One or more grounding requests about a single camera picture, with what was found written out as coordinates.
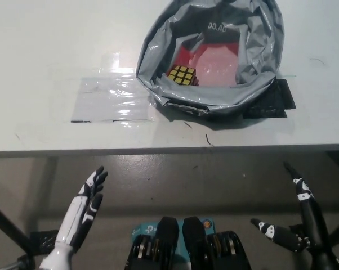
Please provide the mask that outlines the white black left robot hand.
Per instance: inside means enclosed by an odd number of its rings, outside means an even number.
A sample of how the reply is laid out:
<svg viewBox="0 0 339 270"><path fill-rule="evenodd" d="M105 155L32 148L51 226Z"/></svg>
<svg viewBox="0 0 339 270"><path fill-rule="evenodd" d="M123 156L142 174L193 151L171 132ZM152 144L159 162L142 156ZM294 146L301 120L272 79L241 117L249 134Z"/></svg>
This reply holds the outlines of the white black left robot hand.
<svg viewBox="0 0 339 270"><path fill-rule="evenodd" d="M96 169L72 199L56 237L55 247L68 247L76 253L86 239L102 203L108 172Z"/></svg>

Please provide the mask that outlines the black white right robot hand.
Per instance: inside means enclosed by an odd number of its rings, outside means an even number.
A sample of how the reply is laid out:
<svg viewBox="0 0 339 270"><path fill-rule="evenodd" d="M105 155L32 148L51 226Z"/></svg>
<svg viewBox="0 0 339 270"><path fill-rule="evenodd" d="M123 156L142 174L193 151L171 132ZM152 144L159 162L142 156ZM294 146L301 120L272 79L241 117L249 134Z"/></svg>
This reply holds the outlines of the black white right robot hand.
<svg viewBox="0 0 339 270"><path fill-rule="evenodd" d="M334 254L327 225L320 205L300 173L288 162L286 171L295 184L302 223L284 228L252 218L251 223L271 242L294 253L307 250L312 258L311 269L339 269L339 258Z"/></svg>

